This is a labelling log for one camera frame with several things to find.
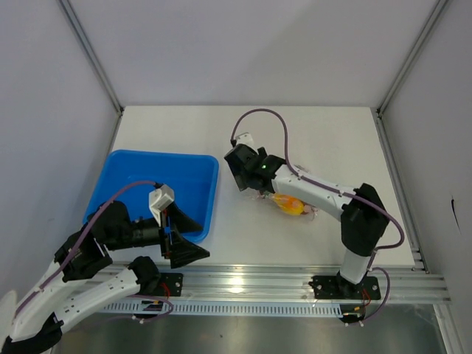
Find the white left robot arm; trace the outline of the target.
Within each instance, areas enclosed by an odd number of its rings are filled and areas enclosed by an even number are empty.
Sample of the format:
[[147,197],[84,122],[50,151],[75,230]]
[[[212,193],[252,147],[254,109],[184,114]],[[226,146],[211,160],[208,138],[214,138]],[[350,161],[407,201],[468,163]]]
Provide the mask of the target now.
[[81,294],[76,290],[113,263],[111,251],[158,245],[172,269],[208,258],[209,251],[184,234],[203,228],[174,203],[151,218],[131,220],[115,201],[90,214],[82,229],[55,252],[45,275],[20,302],[2,353],[44,353],[86,317],[127,296],[170,296],[171,290],[149,256]]

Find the clear pink zip top bag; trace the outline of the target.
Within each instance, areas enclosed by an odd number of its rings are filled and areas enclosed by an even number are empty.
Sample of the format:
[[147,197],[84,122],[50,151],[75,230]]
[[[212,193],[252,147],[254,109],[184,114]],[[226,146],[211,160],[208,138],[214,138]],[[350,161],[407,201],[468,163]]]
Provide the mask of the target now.
[[271,206],[273,210],[277,209],[280,213],[293,218],[299,218],[304,221],[314,221],[318,215],[319,210],[316,206],[305,203],[292,195],[264,190],[260,191],[249,187],[244,190],[243,193],[246,198],[258,201],[267,207]]

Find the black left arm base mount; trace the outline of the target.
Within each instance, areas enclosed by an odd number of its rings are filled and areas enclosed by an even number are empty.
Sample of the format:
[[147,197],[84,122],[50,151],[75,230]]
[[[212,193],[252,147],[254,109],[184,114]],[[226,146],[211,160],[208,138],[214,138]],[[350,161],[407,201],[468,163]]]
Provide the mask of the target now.
[[184,283],[182,273],[161,273],[161,278],[155,290],[154,296],[180,297]]

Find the blue plastic bin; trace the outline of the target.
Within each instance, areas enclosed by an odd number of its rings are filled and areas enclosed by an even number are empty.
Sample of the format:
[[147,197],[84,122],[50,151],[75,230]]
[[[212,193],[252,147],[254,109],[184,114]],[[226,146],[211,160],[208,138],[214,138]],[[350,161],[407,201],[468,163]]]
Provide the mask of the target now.
[[218,160],[209,155],[115,150],[105,160],[83,221],[122,187],[153,181],[173,189],[176,205],[203,229],[184,237],[201,243],[209,234],[218,182]]

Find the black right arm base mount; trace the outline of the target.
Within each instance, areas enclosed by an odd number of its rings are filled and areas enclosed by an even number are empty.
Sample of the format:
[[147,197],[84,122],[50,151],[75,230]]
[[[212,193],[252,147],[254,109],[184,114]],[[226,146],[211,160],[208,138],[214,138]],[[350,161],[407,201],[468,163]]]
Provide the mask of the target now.
[[339,274],[315,275],[308,282],[315,299],[380,300],[381,291],[376,277],[365,276],[359,284],[352,284]]

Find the orange yellow toy mango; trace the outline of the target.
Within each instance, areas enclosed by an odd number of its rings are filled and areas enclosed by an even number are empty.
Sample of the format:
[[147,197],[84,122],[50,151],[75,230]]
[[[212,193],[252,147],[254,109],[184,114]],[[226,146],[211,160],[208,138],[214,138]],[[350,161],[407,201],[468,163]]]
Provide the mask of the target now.
[[276,193],[273,202],[286,214],[300,216],[305,213],[305,205],[295,197]]

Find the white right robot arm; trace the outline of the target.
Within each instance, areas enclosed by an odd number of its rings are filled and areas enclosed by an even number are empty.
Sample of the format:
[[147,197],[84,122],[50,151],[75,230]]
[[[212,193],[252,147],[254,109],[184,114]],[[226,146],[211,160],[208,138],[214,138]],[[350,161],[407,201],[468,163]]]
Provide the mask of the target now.
[[284,195],[316,207],[341,224],[341,242],[346,252],[336,280],[338,292],[354,297],[364,287],[363,278],[378,241],[389,224],[384,205],[374,187],[362,184],[343,192],[335,184],[303,176],[279,156],[268,155],[232,141],[224,156],[237,187],[256,190],[261,195]]

